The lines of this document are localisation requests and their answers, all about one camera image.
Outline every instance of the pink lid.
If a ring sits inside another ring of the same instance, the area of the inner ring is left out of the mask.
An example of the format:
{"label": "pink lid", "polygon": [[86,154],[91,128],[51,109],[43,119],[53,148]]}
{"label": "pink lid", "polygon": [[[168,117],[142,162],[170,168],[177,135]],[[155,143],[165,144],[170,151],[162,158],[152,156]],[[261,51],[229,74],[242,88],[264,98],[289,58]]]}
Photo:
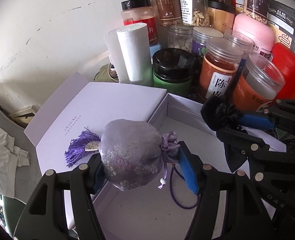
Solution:
{"label": "pink lid", "polygon": [[238,14],[235,17],[233,29],[240,28],[258,39],[271,44],[272,46],[275,44],[275,33],[273,30],[263,24],[254,20],[253,18],[245,15],[244,13]]}

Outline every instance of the black package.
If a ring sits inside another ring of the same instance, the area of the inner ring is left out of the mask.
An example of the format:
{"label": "black package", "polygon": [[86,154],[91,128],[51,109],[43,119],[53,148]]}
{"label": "black package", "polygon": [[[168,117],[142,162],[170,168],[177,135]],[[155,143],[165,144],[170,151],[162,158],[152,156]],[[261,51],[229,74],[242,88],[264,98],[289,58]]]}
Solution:
{"label": "black package", "polygon": [[275,33],[275,42],[281,42],[295,53],[295,10],[270,0],[267,25]]}

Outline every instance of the red label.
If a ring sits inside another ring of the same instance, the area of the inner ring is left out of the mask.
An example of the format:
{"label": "red label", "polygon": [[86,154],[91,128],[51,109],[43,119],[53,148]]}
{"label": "red label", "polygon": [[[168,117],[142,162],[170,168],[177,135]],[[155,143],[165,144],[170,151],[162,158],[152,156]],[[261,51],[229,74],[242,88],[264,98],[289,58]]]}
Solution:
{"label": "red label", "polygon": [[156,24],[155,24],[154,17],[145,19],[145,20],[138,20],[138,21],[124,21],[123,23],[124,23],[124,26],[133,24],[133,23],[146,23],[150,45],[153,45],[157,42],[157,31],[156,31]]}

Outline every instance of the purple tassel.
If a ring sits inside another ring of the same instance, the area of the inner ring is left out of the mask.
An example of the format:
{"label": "purple tassel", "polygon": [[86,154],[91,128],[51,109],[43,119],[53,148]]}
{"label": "purple tassel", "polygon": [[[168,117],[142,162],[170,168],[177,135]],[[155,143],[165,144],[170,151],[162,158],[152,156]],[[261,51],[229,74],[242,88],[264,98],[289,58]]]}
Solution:
{"label": "purple tassel", "polygon": [[85,151],[85,147],[89,142],[101,141],[99,136],[95,133],[82,131],[81,135],[77,139],[71,141],[68,150],[65,152],[65,161],[67,166],[71,168],[77,161],[82,159],[88,152]]}

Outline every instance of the white wall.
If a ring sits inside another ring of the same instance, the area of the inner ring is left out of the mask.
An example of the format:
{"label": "white wall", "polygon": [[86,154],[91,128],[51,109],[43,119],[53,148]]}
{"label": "white wall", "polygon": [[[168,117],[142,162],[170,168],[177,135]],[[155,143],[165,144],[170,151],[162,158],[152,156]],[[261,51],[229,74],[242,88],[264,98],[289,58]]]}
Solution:
{"label": "white wall", "polygon": [[0,0],[0,105],[41,106],[75,71],[92,80],[108,63],[105,33],[122,26],[121,1]]}

